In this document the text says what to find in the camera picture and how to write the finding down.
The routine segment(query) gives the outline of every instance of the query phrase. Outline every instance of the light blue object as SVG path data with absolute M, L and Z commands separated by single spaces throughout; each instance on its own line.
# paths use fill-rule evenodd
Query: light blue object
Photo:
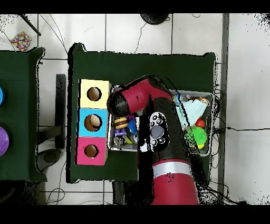
M 84 127 L 84 120 L 88 115 L 96 114 L 102 120 L 100 129 L 96 132 L 90 132 Z M 106 109 L 80 109 L 79 137 L 106 137 L 106 128 L 108 120 L 108 111 Z
M 4 90 L 0 87 L 0 105 L 4 102 Z
M 201 117 L 207 107 L 207 105 L 204 102 L 201 102 L 199 100 L 190 100 L 187 102 L 182 101 L 182 104 L 185 108 L 189 125 L 192 126 L 196 123 L 196 121 Z M 186 120 L 186 116 L 182 110 L 182 107 L 176 107 L 177 115 L 179 117 L 182 129 L 184 130 L 186 127 L 188 127 L 188 123 Z
M 183 97 L 180 94 L 176 94 L 173 96 L 173 101 L 175 102 L 176 106 L 180 106 L 180 101 L 182 101 L 182 98 Z

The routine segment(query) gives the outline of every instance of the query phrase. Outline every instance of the purple plate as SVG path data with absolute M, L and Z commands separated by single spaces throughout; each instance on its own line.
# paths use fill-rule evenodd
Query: purple plate
M 8 134 L 5 129 L 0 127 L 0 156 L 4 155 L 9 145 Z

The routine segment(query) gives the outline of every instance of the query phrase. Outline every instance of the gray bin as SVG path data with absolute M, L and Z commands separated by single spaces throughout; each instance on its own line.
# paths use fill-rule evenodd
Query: gray bin
M 115 91 L 118 86 L 114 86 L 112 91 Z M 177 94 L 174 90 L 170 90 L 173 95 Z M 204 97 L 209 102 L 210 105 L 206 107 L 205 112 L 202 115 L 202 119 L 205 121 L 204 130 L 207 133 L 207 141 L 202 149 L 199 150 L 199 154 L 201 156 L 207 156 L 210 153 L 211 149 L 211 140 L 212 140 L 212 129 L 213 129 L 213 118 L 214 118 L 214 95 L 208 92 L 193 92 L 193 91 L 183 91 L 178 90 L 178 92 L 182 95 L 189 94 L 191 97 Z M 136 152 L 137 151 L 137 144 L 126 144 L 121 147 L 116 147 L 113 142 L 114 138 L 114 125 L 112 122 L 113 118 L 112 115 L 109 114 L 109 127 L 108 127 L 108 148 L 110 150 L 118 150 L 118 151 L 130 151 Z M 136 118 L 137 127 L 139 127 L 139 117 Z

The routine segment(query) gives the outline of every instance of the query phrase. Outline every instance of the green table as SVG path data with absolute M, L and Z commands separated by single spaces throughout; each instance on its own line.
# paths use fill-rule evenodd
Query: green table
M 9 135 L 9 148 L 0 156 L 0 180 L 46 180 L 35 167 L 36 71 L 43 53 L 44 48 L 28 52 L 0 51 L 0 86 L 6 95 L 0 106 L 0 126 Z
M 83 180 L 137 180 L 136 152 L 109 151 L 104 166 L 75 165 L 76 112 L 78 80 L 108 80 L 112 85 L 126 85 L 145 74 L 160 76 L 173 89 L 167 76 L 179 90 L 213 92 L 213 53 L 195 55 L 150 55 L 112 52 L 85 52 L 82 44 L 69 50 L 69 86 L 67 100 L 67 176 L 68 182 Z M 209 179 L 210 156 L 202 158 Z

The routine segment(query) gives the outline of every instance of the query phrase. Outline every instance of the shape sorter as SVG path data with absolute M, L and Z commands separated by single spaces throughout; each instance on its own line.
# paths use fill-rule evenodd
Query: shape sorter
M 76 130 L 76 165 L 104 165 L 108 156 L 107 99 L 111 84 L 102 80 L 79 80 Z

